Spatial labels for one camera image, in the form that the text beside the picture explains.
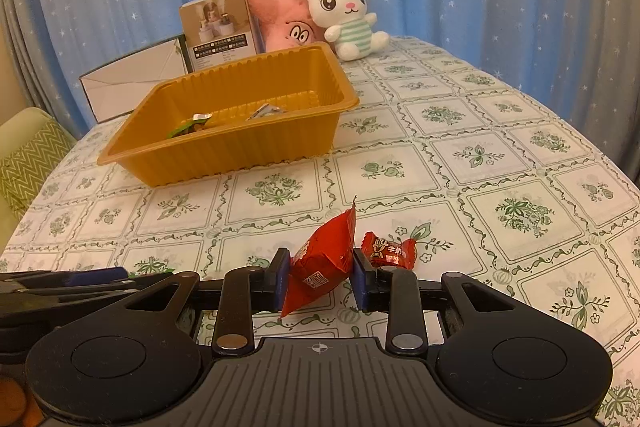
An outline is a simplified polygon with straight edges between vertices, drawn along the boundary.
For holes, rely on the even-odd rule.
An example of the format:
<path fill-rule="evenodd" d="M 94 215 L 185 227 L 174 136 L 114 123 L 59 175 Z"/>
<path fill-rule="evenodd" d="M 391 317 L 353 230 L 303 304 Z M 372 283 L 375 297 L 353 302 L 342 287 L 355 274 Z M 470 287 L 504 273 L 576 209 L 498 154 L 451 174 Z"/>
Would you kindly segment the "large red snack packet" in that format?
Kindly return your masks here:
<path fill-rule="evenodd" d="M 310 305 L 352 274 L 355 203 L 326 221 L 291 258 L 281 317 Z"/>

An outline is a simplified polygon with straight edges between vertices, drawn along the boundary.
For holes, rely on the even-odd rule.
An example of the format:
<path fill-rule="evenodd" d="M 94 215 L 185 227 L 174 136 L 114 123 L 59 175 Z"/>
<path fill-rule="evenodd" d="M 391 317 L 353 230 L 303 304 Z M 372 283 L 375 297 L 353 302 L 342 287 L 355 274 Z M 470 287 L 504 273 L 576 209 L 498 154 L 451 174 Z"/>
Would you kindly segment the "small red candy packet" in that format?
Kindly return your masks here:
<path fill-rule="evenodd" d="M 367 232 L 362 239 L 360 249 L 373 267 L 392 267 L 412 270 L 416 265 L 416 241 L 405 239 L 400 243 L 378 237 Z"/>

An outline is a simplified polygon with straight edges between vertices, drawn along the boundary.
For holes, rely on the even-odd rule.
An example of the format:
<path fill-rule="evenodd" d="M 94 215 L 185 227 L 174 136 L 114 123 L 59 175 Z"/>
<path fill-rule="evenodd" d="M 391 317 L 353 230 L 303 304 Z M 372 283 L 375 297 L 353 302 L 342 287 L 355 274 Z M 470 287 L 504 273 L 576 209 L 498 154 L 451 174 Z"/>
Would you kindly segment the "green chevron cushion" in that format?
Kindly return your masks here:
<path fill-rule="evenodd" d="M 73 149 L 75 139 L 54 121 L 1 161 L 1 196 L 21 219 L 50 173 Z"/>

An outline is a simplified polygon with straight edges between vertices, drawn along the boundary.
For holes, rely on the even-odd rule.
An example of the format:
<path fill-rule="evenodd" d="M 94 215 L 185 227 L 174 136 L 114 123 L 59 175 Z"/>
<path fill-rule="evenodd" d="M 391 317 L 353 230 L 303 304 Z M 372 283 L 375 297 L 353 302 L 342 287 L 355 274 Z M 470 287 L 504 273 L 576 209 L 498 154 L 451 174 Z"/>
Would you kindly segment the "green floral tablecloth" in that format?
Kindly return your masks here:
<path fill-rule="evenodd" d="M 96 126 L 44 184 L 3 271 L 205 279 L 296 251 L 349 204 L 357 230 L 416 241 L 416 274 L 469 274 L 595 338 L 613 367 L 599 416 L 639 421 L 639 192 L 532 98 L 414 38 L 345 65 L 359 97 L 332 153 L 151 189 L 96 158 Z"/>

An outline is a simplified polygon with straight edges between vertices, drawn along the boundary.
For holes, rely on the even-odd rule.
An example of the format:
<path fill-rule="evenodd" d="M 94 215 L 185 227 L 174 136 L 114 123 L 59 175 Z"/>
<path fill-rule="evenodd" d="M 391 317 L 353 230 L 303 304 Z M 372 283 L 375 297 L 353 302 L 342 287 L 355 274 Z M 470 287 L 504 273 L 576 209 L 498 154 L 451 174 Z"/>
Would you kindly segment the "yellow-green sofa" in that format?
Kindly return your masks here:
<path fill-rule="evenodd" d="M 18 150 L 21 146 L 32 139 L 39 130 L 51 121 L 51 116 L 38 108 L 26 108 L 16 113 L 0 127 L 0 160 Z M 0 253 L 20 222 L 12 212 L 6 199 L 0 198 Z"/>

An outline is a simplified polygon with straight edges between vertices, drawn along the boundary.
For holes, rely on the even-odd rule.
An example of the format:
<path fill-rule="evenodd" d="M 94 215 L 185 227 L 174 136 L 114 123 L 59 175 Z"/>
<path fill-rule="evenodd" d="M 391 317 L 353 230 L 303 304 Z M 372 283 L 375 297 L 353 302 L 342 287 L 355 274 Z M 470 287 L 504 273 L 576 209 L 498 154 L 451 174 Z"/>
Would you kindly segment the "silver green snack bag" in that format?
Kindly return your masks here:
<path fill-rule="evenodd" d="M 192 134 L 205 127 L 206 123 L 213 117 L 212 113 L 195 113 L 190 118 L 187 118 L 175 129 L 169 132 L 169 138 L 176 138 L 184 135 Z"/>

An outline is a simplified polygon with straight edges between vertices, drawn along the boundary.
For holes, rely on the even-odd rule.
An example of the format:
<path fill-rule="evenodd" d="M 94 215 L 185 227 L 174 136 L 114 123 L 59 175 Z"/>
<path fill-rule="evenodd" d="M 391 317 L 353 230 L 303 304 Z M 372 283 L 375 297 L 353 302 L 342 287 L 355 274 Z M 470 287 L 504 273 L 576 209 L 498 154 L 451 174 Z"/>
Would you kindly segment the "small clear wrapped snack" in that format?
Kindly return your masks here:
<path fill-rule="evenodd" d="M 256 118 L 262 118 L 266 116 L 280 115 L 284 113 L 284 109 L 281 109 L 280 106 L 274 106 L 270 103 L 265 103 L 262 106 L 259 106 L 257 110 L 255 110 L 249 117 L 247 117 L 247 121 L 256 120 Z"/>

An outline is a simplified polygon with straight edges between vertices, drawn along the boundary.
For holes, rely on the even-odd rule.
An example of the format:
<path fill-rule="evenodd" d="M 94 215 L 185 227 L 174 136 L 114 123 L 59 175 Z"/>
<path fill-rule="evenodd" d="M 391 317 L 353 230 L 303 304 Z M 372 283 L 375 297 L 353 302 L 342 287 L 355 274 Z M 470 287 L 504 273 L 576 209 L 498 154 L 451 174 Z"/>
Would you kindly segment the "orange plastic tray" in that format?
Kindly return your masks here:
<path fill-rule="evenodd" d="M 265 103 L 280 115 L 247 121 Z M 314 44 L 225 63 L 155 86 L 102 150 L 150 187 L 331 150 L 342 113 L 359 98 L 331 48 Z M 192 134 L 168 134 L 195 113 L 212 113 Z"/>

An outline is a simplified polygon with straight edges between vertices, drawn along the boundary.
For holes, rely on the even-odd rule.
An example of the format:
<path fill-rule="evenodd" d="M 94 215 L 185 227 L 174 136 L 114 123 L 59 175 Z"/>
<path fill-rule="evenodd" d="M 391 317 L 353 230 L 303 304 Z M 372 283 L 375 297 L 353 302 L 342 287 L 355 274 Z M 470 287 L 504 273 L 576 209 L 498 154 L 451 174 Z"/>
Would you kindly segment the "white flat cardboard box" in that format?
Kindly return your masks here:
<path fill-rule="evenodd" d="M 131 113 L 153 87 L 190 72 L 183 35 L 134 50 L 79 77 L 97 123 Z"/>

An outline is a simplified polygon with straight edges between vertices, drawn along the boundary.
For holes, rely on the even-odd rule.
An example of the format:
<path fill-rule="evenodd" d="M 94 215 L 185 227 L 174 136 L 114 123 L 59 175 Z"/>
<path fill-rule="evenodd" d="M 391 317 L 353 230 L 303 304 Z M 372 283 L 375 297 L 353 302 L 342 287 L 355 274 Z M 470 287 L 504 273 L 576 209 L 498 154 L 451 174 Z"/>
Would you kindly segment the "brown product box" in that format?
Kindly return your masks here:
<path fill-rule="evenodd" d="M 262 52 L 262 36 L 247 0 L 192 0 L 179 9 L 193 71 Z"/>

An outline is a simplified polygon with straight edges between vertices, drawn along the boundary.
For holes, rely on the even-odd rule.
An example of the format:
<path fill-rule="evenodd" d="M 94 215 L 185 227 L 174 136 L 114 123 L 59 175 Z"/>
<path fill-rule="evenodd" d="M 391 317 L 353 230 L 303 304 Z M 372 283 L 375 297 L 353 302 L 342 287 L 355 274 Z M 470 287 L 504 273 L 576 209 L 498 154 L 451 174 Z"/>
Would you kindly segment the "pink star plush toy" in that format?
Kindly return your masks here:
<path fill-rule="evenodd" d="M 247 0 L 257 21 L 265 52 L 324 41 L 324 29 L 314 23 L 307 0 Z"/>

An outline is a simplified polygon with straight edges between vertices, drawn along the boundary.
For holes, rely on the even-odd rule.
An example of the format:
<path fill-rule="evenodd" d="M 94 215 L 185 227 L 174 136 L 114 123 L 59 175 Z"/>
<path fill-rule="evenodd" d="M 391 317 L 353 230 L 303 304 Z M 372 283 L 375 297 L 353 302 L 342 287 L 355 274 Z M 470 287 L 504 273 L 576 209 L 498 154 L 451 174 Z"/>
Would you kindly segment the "white bunny plush toy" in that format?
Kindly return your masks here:
<path fill-rule="evenodd" d="M 311 19 L 323 30 L 342 61 L 355 61 L 383 50 L 390 42 L 384 31 L 373 31 L 378 20 L 366 0 L 306 0 Z"/>

